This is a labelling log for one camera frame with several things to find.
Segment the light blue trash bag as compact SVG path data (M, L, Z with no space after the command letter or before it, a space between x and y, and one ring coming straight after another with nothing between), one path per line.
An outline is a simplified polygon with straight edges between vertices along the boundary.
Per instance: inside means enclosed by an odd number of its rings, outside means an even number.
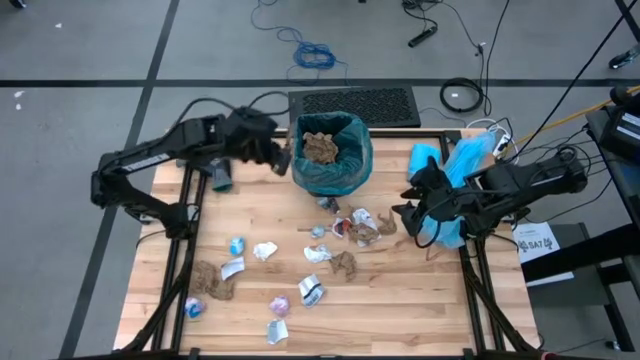
M495 144L495 135L490 132L461 139L457 143L444 165L444 172L454 188L463 187L464 178L480 169L485 158L493 152ZM461 222L462 217L442 222L439 233L436 233L437 221L427 216L417 237L418 244L420 246L436 244L449 249L463 246L464 240L460 235Z

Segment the black stand beam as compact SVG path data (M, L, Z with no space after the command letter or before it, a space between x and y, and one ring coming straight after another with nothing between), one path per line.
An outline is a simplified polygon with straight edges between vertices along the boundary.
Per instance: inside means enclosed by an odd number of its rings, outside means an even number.
M526 282L628 255L640 255L640 229L624 225L521 265Z

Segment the white printed paper sign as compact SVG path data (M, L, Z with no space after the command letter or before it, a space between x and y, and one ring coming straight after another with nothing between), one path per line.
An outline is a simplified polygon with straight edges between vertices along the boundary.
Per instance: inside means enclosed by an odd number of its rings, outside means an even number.
M526 223L512 230L513 240L518 245L521 264L548 255L560 249L550 225L544 223Z

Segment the black box device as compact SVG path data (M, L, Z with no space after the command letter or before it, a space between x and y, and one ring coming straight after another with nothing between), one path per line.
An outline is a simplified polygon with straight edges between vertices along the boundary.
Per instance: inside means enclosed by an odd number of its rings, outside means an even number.
M640 164L640 114L622 107L607 107L599 144L630 162Z

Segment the teal bag-lined trash bin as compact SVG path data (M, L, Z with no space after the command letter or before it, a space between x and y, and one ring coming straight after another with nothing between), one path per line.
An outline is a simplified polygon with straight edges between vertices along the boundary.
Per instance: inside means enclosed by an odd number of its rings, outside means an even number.
M297 117L293 130L291 171L298 186L351 186L356 190L368 180L373 168L373 145L368 127L358 116L342 111L303 114ZM339 149L334 163L321 165L305 158L306 132L333 136Z

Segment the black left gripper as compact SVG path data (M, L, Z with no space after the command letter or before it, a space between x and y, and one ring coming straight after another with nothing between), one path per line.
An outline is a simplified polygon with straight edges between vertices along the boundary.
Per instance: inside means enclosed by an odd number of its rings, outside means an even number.
M243 162L271 164L271 171L285 176L291 161L291 146L272 141L277 123L268 115L240 107L225 119L225 156Z

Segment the black power strip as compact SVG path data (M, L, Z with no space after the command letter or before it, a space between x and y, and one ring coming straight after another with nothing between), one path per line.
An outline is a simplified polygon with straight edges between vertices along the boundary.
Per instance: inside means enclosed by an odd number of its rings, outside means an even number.
M437 31L438 31L437 26L431 26L431 27L425 28L419 35L413 37L408 41L407 43L408 47L415 48L416 46L424 42L426 39L436 34Z

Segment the silver white wrapper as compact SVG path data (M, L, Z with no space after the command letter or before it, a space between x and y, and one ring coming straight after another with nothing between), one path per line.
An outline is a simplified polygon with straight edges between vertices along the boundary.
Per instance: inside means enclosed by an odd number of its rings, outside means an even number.
M288 337L288 328L283 319L273 320L267 325L267 343L269 345L275 345Z

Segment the brown paper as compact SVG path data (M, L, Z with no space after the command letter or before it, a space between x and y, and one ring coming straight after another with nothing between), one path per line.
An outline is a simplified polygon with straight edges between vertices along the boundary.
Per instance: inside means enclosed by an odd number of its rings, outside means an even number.
M206 294L213 299L226 301L234 296L235 283L225 281L220 270L207 261L197 261L193 265L190 292L195 295Z
M327 165L336 161L339 149L331 134L306 132L303 135L303 154L313 163Z
M340 271L344 272L347 282L353 281L357 276L357 262L354 255L348 251L343 251L333 256L329 263L331 265L332 272L337 274Z
M355 242L359 247L369 246L378 241L381 237L380 233L376 229L364 223L351 225L348 230L348 234L349 239L352 242Z
M379 221L378 232L383 236L393 235L397 232L397 225L394 219L394 212L392 209L388 210L387 216L379 213L377 215Z

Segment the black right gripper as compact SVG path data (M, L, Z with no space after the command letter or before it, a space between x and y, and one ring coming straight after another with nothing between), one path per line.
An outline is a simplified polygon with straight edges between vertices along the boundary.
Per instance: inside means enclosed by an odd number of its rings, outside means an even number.
M454 218L461 205L459 201L462 197L471 194L469 188L439 188L423 189L422 187L412 187L401 193L403 199L419 199L418 208L408 201L406 204L393 205L393 212L400 216L407 233L410 236L417 236L420 225L428 217L434 218L437 222L449 221Z

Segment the folded light blue trash bags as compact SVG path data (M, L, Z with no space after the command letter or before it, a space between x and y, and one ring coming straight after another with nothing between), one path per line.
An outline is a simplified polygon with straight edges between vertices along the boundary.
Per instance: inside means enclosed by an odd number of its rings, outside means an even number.
M435 162L439 164L441 151L428 144L415 144L409 157L407 179L410 180L419 170L426 167L430 157L433 157Z

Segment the pink plastic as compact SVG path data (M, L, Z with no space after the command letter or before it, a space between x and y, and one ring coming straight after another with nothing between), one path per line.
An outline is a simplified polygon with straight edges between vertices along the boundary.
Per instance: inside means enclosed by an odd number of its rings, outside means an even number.
M286 296L277 296L269 304L269 309L278 317L284 318L289 314L289 299Z

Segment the white paper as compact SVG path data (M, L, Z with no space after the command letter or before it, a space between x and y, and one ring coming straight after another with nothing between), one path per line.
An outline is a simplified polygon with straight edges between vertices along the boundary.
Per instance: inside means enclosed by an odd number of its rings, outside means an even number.
M303 254L309 262L314 264L329 261L333 258L333 254L325 244L305 247Z
M253 255L260 261L265 262L278 250L278 246L273 242L258 243L253 248Z

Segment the white paper scrap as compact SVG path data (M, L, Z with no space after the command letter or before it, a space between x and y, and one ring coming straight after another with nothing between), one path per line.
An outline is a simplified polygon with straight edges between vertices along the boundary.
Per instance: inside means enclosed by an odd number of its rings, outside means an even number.
M243 256L234 258L221 266L221 279L227 281L237 273L245 270L245 260Z

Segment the blue pink plastic wad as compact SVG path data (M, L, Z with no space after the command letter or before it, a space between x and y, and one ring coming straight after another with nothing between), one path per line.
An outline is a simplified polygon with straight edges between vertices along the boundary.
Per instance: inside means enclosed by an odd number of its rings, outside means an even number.
M189 319L198 319L206 311L206 303L196 297L185 300L184 313Z

